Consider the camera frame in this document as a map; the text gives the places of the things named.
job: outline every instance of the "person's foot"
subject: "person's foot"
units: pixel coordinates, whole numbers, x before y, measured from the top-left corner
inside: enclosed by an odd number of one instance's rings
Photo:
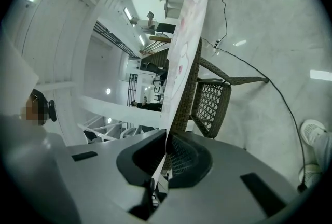
[[[326,133],[325,126],[316,120],[306,120],[300,128],[300,134],[309,146],[312,146],[315,140],[324,133]]]
[[[302,182],[303,175],[304,175],[304,168],[302,168],[301,171],[299,172],[300,182]],[[313,186],[319,182],[319,180],[322,177],[322,172],[318,167],[318,165],[310,164],[306,165],[306,174],[304,176],[305,176],[305,185],[307,188],[309,188],[310,186]]]

